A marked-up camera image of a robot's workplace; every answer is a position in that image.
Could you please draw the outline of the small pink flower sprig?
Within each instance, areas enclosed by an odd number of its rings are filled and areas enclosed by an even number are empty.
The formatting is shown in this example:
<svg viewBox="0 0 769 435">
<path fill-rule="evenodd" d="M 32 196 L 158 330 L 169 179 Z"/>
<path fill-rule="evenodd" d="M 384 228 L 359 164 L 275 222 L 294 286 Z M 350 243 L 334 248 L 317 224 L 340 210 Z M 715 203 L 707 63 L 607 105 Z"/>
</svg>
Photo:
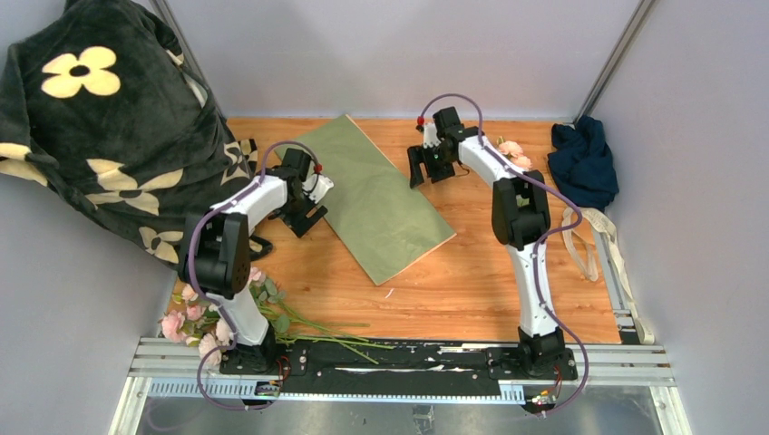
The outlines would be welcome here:
<svg viewBox="0 0 769 435">
<path fill-rule="evenodd" d="M 500 137 L 497 139 L 497 150 L 513 165 L 521 168 L 523 171 L 529 171 L 533 168 L 531 159 L 524 153 L 522 146 L 518 142 L 505 140 L 503 137 Z"/>
</svg>

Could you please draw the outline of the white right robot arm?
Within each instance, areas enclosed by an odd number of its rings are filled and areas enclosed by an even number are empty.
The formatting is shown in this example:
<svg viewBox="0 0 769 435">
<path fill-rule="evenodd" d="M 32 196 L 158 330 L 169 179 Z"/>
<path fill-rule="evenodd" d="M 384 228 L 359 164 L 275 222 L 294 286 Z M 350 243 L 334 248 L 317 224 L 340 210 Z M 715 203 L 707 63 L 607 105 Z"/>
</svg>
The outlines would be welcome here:
<svg viewBox="0 0 769 435">
<path fill-rule="evenodd" d="M 491 188 L 492 232 L 511 257 L 521 302 L 516 359 L 523 374 L 542 377 L 566 351 L 546 271 L 551 219 L 543 176 L 514 165 L 480 128 L 465 126 L 453 107 L 437 111 L 431 121 L 418 117 L 415 128 L 423 141 L 407 150 L 412 188 L 454 176 L 457 164 Z"/>
</svg>

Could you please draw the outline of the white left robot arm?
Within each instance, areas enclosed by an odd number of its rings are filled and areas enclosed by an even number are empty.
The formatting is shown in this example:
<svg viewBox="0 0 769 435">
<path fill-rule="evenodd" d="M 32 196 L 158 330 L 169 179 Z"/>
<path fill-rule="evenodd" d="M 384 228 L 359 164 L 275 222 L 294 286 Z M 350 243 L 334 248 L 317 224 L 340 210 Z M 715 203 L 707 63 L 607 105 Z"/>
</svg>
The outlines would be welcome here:
<svg viewBox="0 0 769 435">
<path fill-rule="evenodd" d="M 275 332 L 248 288 L 249 241 L 258 223 L 279 218 L 302 237 L 327 210 L 320 201 L 334 186 L 306 145 L 284 141 L 280 165 L 262 166 L 233 196 L 185 220 L 179 278 L 216 307 L 228 326 L 220 342 L 227 363 L 256 374 L 277 365 Z"/>
</svg>

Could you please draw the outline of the pink fake flower bunch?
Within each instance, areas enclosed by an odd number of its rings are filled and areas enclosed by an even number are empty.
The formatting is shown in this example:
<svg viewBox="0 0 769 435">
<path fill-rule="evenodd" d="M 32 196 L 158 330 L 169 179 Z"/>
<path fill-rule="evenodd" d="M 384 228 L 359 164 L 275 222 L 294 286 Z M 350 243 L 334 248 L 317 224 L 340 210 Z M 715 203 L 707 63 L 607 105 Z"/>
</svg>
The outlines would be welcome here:
<svg viewBox="0 0 769 435">
<path fill-rule="evenodd" d="M 250 292 L 246 307 L 257 309 L 260 318 L 267 322 L 264 344 L 272 338 L 283 345 L 303 340 L 334 343 L 374 364 L 378 361 L 366 356 L 364 350 L 393 348 L 345 332 L 342 324 L 323 324 L 306 318 L 285 302 L 286 291 L 281 285 L 255 266 L 251 268 L 246 289 Z M 170 309 L 161 316 L 159 324 L 161 337 L 196 349 L 206 368 L 219 368 L 246 354 L 235 347 L 235 340 L 243 338 L 245 333 L 242 330 L 235 333 L 222 319 L 218 307 L 202 299 L 189 284 L 172 293 Z"/>
</svg>

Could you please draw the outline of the green and peach wrapping paper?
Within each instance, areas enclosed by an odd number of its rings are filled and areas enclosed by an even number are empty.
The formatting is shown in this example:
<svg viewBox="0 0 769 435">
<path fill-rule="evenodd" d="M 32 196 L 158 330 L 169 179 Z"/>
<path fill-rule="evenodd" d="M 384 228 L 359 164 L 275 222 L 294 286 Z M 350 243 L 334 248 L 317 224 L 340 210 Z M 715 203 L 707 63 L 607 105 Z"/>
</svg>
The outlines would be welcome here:
<svg viewBox="0 0 769 435">
<path fill-rule="evenodd" d="M 455 230 L 428 198 L 409 187 L 360 123 L 334 119 L 277 119 L 282 139 L 306 144 L 335 183 L 318 236 L 282 240 L 277 257 L 298 279 L 324 269 L 340 271 L 356 262 L 374 285 L 425 285 L 428 256 L 455 237 Z"/>
</svg>

